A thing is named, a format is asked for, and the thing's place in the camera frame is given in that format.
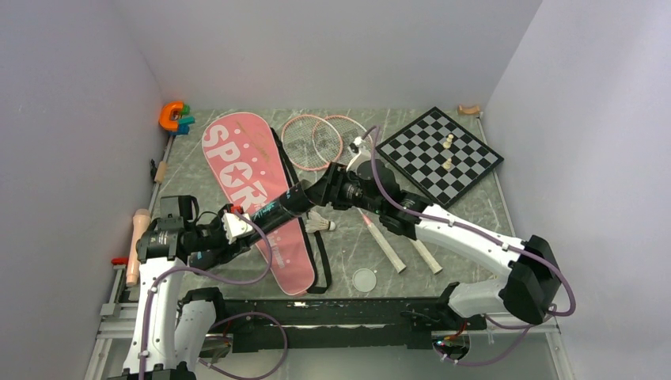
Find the black and white chessboard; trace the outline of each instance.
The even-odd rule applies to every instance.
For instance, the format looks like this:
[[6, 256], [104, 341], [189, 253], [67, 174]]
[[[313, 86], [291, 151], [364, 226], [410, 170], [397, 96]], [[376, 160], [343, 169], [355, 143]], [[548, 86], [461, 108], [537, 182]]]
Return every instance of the black and white chessboard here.
[[[452, 134], [452, 146], [443, 147]], [[426, 196], [447, 208], [503, 161], [484, 142], [438, 108], [432, 108], [377, 146]], [[452, 158], [452, 165], [443, 164]]]

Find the white shuttlecock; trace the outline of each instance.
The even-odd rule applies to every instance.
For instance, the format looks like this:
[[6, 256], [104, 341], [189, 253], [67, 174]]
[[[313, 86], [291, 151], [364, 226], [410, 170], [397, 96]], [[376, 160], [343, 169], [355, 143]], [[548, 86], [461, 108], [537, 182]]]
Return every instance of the white shuttlecock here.
[[314, 234], [317, 231], [333, 231], [336, 224], [319, 215], [318, 212], [310, 210], [308, 212], [308, 221], [305, 223], [305, 231]]

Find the table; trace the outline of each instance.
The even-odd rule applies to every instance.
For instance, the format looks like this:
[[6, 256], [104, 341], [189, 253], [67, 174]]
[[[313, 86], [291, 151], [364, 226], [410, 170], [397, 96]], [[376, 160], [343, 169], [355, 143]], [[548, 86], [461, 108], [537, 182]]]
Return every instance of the table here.
[[[425, 109], [214, 109], [196, 110], [191, 114], [196, 122], [191, 126], [189, 135], [177, 136], [168, 157], [168, 169], [159, 196], [193, 195], [200, 204], [201, 211], [218, 210], [226, 198], [219, 188], [214, 174], [205, 161], [200, 140], [203, 132], [217, 118], [234, 112], [253, 112], [264, 118], [276, 131], [294, 116], [311, 113], [318, 116], [347, 115], [364, 127], [379, 125], [382, 128], [381, 139], [386, 139], [402, 127], [409, 124]], [[460, 116], [456, 111], [447, 112], [450, 117], [482, 139], [480, 125], [474, 116]], [[394, 168], [401, 188], [412, 192], [420, 191]], [[302, 172], [297, 170], [301, 179], [315, 181], [322, 172]], [[469, 260], [426, 243], [440, 265], [444, 268], [438, 275], [433, 275], [422, 258], [405, 237], [393, 235], [385, 230], [376, 220], [389, 243], [408, 266], [401, 274], [396, 273], [393, 266], [378, 247], [363, 224], [362, 217], [355, 209], [349, 211], [333, 211], [329, 207], [320, 207], [318, 211], [327, 219], [335, 221], [338, 228], [332, 232], [322, 233], [331, 263], [333, 284], [321, 295], [308, 294], [305, 298], [365, 298], [365, 297], [413, 297], [438, 296], [447, 284], [453, 281], [474, 283], [491, 278], [492, 274]], [[511, 235], [511, 228], [504, 202], [495, 180], [490, 173], [470, 192], [457, 201], [449, 212], [497, 233]], [[317, 268], [321, 265], [317, 254]], [[265, 268], [265, 261], [256, 248], [240, 255], [226, 265], [213, 268], [211, 271], [228, 278], [251, 279]], [[368, 293], [357, 291], [352, 285], [352, 276], [360, 268], [369, 268], [377, 276], [377, 286]], [[318, 285], [323, 285], [320, 275]], [[188, 273], [184, 276], [180, 297], [187, 291], [200, 287], [216, 286], [222, 290], [224, 298], [291, 298], [280, 289], [275, 278], [268, 275], [261, 282], [247, 287], [230, 286], [216, 283], [213, 280]]]

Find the black strap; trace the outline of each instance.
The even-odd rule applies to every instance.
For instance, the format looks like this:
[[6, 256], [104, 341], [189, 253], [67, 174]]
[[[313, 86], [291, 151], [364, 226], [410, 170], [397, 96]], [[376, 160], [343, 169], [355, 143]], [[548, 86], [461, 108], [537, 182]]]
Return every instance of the black strap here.
[[[277, 133], [275, 133], [275, 130], [271, 128], [271, 131], [273, 134], [273, 138], [275, 139], [275, 145], [277, 145], [279, 158], [280, 161], [282, 162], [282, 168], [284, 169], [284, 175], [286, 177], [286, 180], [289, 182], [290, 187], [294, 186], [295, 184], [298, 183], [298, 175], [296, 174], [294, 165], [289, 160], [289, 156], [286, 155], [284, 146], [282, 146], [282, 141], [280, 141], [279, 137], [277, 136]], [[308, 249], [308, 257], [310, 259], [310, 264], [313, 266], [313, 270], [315, 272], [315, 280], [312, 286], [310, 286], [310, 288], [308, 288], [307, 291], [308, 293], [314, 295], [322, 295], [326, 293], [326, 290], [328, 290], [332, 282], [331, 265], [328, 263], [328, 256], [326, 254], [326, 247], [324, 247], [324, 240], [321, 238], [321, 234], [319, 233], [319, 231], [315, 231], [314, 237], [315, 241], [317, 242], [317, 248], [319, 249], [319, 256], [321, 257], [321, 265], [324, 268], [324, 279], [326, 280], [325, 287], [317, 287], [315, 285], [319, 280], [319, 272], [317, 271], [317, 263], [315, 263], [314, 260], [314, 253], [312, 246], [310, 245], [310, 239], [308, 237], [308, 234], [305, 232], [305, 224], [303, 223], [303, 218], [298, 218], [298, 224], [301, 226], [301, 232], [303, 233], [303, 241], [305, 242], [305, 247]]]

